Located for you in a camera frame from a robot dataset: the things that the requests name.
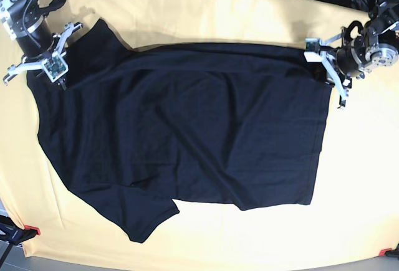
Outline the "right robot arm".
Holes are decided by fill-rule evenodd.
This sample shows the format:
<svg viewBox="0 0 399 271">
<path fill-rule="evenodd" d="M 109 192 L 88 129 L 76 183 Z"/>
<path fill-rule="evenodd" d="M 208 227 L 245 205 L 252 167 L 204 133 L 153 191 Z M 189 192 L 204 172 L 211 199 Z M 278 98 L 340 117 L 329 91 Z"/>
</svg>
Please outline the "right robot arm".
<svg viewBox="0 0 399 271">
<path fill-rule="evenodd" d="M 23 51 L 21 62 L 8 67 L 3 82 L 7 85 L 22 72 L 46 75 L 50 83 L 66 89 L 65 75 L 69 66 L 64 57 L 68 38 L 84 27 L 70 22 L 61 33 L 51 32 L 46 21 L 48 15 L 64 6 L 66 0 L 52 0 L 40 6 L 39 0 L 1 0 L 1 24 L 11 40 Z"/>
</svg>

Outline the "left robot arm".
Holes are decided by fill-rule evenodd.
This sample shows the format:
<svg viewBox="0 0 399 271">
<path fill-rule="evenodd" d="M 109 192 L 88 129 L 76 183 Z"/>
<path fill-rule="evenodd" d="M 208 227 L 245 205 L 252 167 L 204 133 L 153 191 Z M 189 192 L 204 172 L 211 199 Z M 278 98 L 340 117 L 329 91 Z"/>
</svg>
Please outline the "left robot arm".
<svg viewBox="0 0 399 271">
<path fill-rule="evenodd" d="M 375 5 L 368 16 L 366 23 L 353 21 L 328 40 L 306 43 L 326 69 L 326 82 L 339 92 L 339 108 L 346 106 L 354 78 L 398 62 L 398 0 Z"/>
</svg>

